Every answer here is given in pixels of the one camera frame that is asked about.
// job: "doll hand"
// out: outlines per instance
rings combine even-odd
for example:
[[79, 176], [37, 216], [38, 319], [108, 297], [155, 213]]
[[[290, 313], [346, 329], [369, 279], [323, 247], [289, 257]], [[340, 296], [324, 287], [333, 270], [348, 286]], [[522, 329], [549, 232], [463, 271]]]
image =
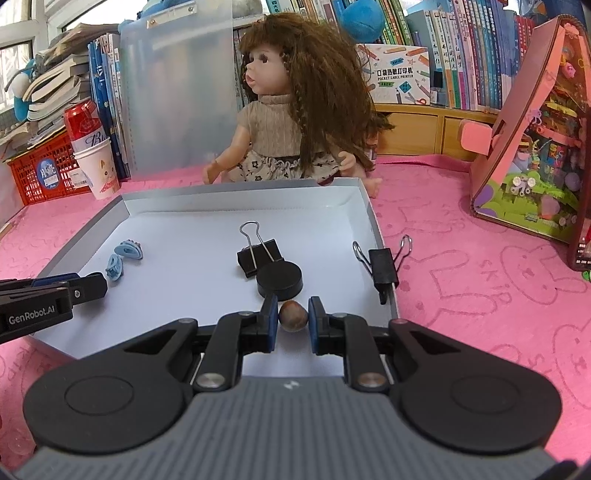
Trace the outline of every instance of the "doll hand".
[[351, 170], [352, 168], [354, 168], [355, 164], [357, 163], [357, 159], [355, 158], [355, 155], [353, 155], [352, 153], [346, 152], [346, 151], [340, 152], [339, 158], [342, 159], [340, 162], [340, 165], [339, 165], [339, 170], [341, 172]]
[[222, 173], [222, 169], [218, 165], [218, 163], [214, 160], [212, 161], [207, 167], [203, 169], [203, 183], [205, 185], [211, 185], [219, 175]]

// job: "budweiser can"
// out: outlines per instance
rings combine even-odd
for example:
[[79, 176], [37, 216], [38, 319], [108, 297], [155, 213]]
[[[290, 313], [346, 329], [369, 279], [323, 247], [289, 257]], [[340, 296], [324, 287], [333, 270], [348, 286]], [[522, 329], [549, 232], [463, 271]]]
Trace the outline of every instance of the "budweiser can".
[[64, 123], [75, 153], [92, 148], [107, 137], [96, 104], [88, 99], [64, 112]]

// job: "doll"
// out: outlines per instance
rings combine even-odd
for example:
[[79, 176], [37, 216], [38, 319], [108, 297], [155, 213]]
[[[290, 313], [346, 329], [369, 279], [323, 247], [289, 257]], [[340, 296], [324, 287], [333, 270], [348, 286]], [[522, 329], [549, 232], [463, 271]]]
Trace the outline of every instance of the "doll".
[[267, 16], [240, 42], [242, 84], [249, 103], [238, 114], [231, 145], [203, 172], [213, 183], [312, 178], [362, 179], [372, 197], [381, 179], [368, 140], [392, 128], [375, 112], [355, 45], [329, 24], [295, 13]]

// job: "toy house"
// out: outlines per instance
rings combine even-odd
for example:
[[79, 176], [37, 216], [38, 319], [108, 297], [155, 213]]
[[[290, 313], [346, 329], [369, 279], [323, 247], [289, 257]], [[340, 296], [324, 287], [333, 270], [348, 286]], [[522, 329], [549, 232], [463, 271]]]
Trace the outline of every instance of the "toy house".
[[473, 213], [569, 242], [583, 185], [590, 48], [577, 19], [561, 15], [531, 37], [493, 127], [464, 121]]

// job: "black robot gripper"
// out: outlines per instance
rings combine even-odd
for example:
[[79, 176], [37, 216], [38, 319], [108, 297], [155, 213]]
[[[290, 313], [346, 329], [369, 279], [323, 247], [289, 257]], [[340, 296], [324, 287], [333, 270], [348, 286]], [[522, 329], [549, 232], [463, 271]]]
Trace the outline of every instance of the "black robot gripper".
[[[200, 395], [237, 395], [244, 356], [272, 352], [277, 323], [278, 301], [269, 296], [260, 312], [231, 313], [214, 326], [180, 319], [58, 367], [27, 392], [27, 425], [38, 445], [48, 447], [43, 451], [62, 459], [133, 455], [173, 431], [189, 404], [215, 398]], [[380, 406], [389, 405], [408, 429], [446, 452], [473, 459], [526, 455], [546, 444], [560, 417], [558, 392], [540, 374], [407, 320], [368, 326], [357, 315], [326, 313], [312, 297], [309, 332], [313, 353], [342, 357], [346, 386], [367, 401], [380, 395]], [[254, 408], [252, 397], [243, 404], [231, 398], [245, 414]], [[327, 413], [326, 406], [314, 411], [318, 420]], [[212, 428], [200, 435], [233, 435]], [[570, 480], [575, 468], [562, 462], [537, 478], [511, 478]], [[588, 469], [580, 473], [577, 480], [590, 480]]]
[[269, 297], [260, 312], [232, 313], [213, 326], [179, 319], [57, 368], [27, 392], [27, 425], [38, 445], [80, 455], [143, 445], [196, 394], [232, 388], [244, 355], [272, 352], [277, 322], [277, 298]]
[[76, 273], [0, 281], [0, 343], [70, 320], [72, 308], [101, 299], [107, 292], [102, 273]]
[[404, 319], [381, 328], [327, 314], [318, 297], [309, 318], [314, 353], [347, 358], [352, 388], [388, 395], [408, 424], [445, 447], [508, 455], [544, 446], [558, 423], [560, 395], [532, 370]]

